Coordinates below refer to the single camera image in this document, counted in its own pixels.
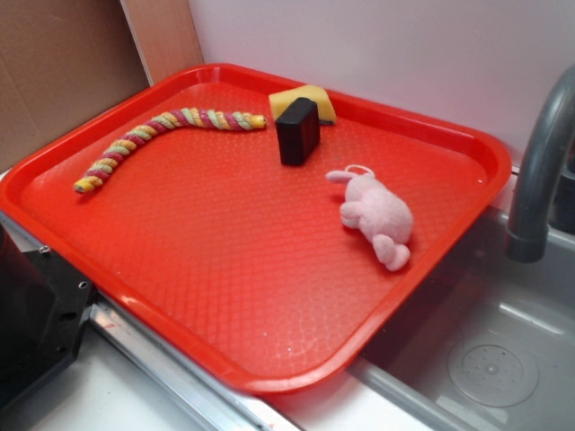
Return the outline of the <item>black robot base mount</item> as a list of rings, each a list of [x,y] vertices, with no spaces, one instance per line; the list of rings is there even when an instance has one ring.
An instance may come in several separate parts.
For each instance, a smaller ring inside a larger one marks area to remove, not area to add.
[[[21,251],[1,230],[1,410],[77,358],[92,280],[54,251]]]

